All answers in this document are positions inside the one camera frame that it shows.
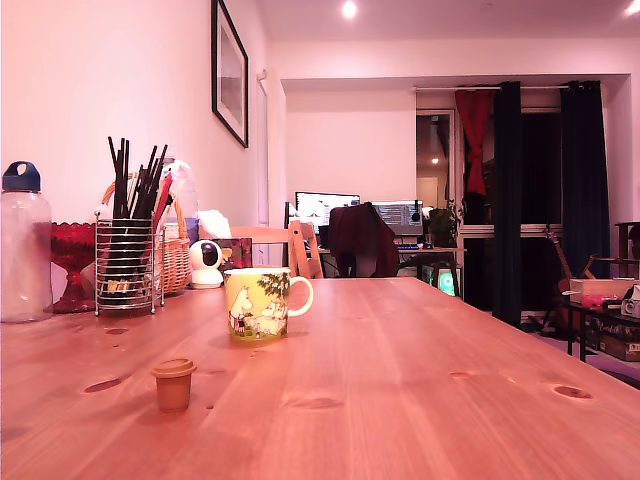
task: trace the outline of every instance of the mug handle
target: mug handle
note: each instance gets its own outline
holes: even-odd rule
[[[302,282],[307,286],[307,288],[309,289],[309,298],[307,298],[307,303],[305,303],[302,308],[299,308],[298,310],[289,310],[290,317],[297,317],[298,315],[307,313],[311,308],[311,304],[313,303],[313,286],[311,285],[311,282],[304,277],[293,277],[291,279],[290,285],[298,282]]]

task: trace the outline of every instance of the desk chair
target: desk chair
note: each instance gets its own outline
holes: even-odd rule
[[[293,264],[291,258],[293,249],[289,243],[289,230],[285,228],[231,227],[231,236],[234,238],[251,238],[251,242],[258,245],[282,244],[285,248],[288,246],[288,262],[287,256],[283,255],[282,264]]]
[[[313,224],[300,223],[299,220],[291,222],[289,225],[289,238],[291,274],[300,275],[309,280],[312,278],[324,278]],[[304,245],[305,240],[309,242],[311,258],[307,257],[307,249]]]

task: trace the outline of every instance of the curtain rod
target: curtain rod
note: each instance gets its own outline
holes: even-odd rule
[[[568,85],[549,85],[544,87],[520,87],[520,90],[565,90],[568,89]],[[429,91],[452,91],[457,90],[502,90],[502,87],[413,87],[416,92],[429,92]]]

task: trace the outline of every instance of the potted plant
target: potted plant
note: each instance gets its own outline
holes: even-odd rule
[[[429,218],[433,245],[435,247],[455,248],[458,246],[458,227],[462,223],[464,211],[453,200],[447,200],[447,208],[431,210]]]

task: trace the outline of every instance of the red curtain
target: red curtain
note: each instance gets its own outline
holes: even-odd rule
[[[471,146],[471,152],[469,152],[471,171],[467,180],[467,193],[487,194],[482,176],[482,144],[487,134],[489,113],[494,96],[493,90],[476,92],[458,90],[456,92],[456,105],[462,119],[464,132]]]

